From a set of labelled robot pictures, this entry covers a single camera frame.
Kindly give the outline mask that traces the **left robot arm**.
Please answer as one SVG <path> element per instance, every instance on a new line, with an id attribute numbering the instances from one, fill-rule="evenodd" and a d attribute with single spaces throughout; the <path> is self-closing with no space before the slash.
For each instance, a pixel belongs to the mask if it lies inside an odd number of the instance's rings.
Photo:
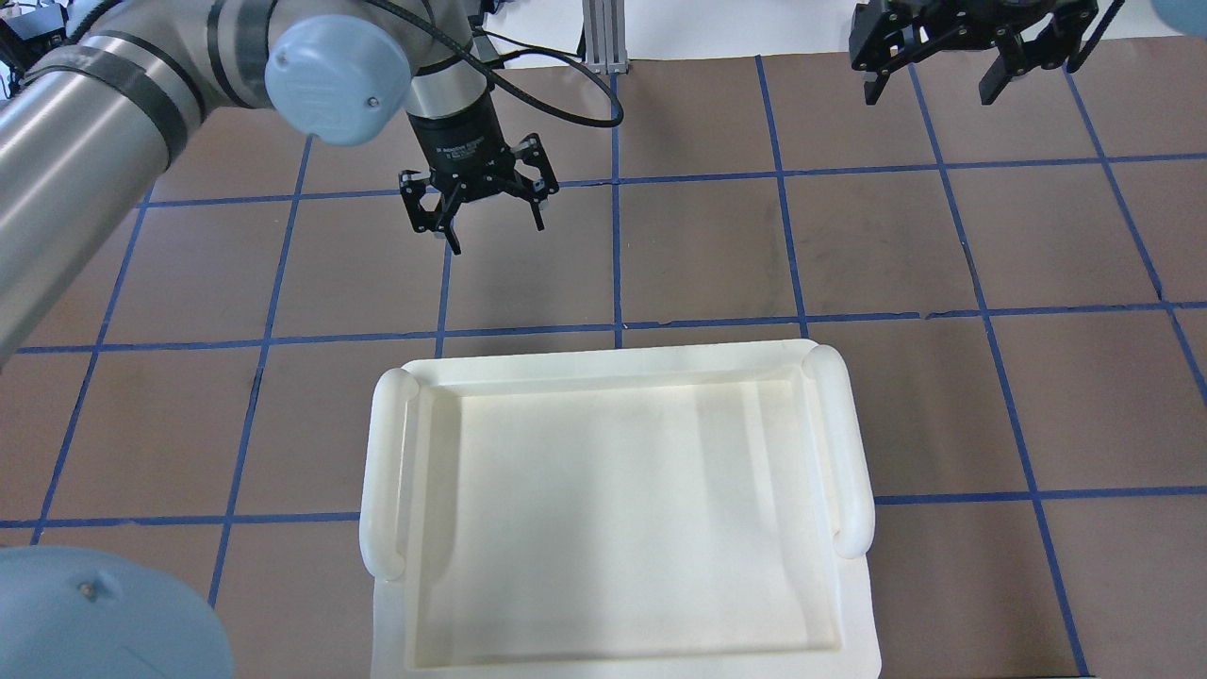
<path id="1" fill-rule="evenodd" d="M 455 213 L 497 194 L 556 193 L 537 135 L 505 141 L 491 99 L 548 105 L 483 62 L 457 1 L 94 1 L 59 46 L 14 64 L 2 106 L 2 358 L 217 109 L 272 109 L 332 145 L 398 112 L 428 166 L 398 189 L 415 232 L 457 248 Z M 2 550 L 5 678 L 229 678 L 216 613 L 117 555 Z"/>

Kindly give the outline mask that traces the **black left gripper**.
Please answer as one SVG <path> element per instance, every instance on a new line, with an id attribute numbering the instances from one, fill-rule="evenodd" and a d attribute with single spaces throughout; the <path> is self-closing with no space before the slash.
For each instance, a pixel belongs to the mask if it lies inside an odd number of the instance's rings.
<path id="1" fill-rule="evenodd" d="M 441 235 L 454 257 L 462 254 L 455 232 L 457 210 L 490 197 L 514 197 L 531 209 L 537 232 L 548 198 L 560 189 L 540 134 L 517 145 L 505 141 L 490 94 L 444 119 L 406 115 L 422 156 L 426 172 L 398 174 L 398 193 L 413 232 Z"/>

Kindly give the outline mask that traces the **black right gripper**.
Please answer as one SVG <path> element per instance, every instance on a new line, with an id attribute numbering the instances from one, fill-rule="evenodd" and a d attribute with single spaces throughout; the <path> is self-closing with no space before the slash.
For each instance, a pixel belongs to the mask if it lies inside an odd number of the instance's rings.
<path id="1" fill-rule="evenodd" d="M 982 105 L 1031 69 L 1065 65 L 1100 16 L 1096 1 L 864 1 L 851 17 L 849 62 L 864 74 L 865 105 L 892 76 L 944 51 L 997 49 L 979 82 Z"/>

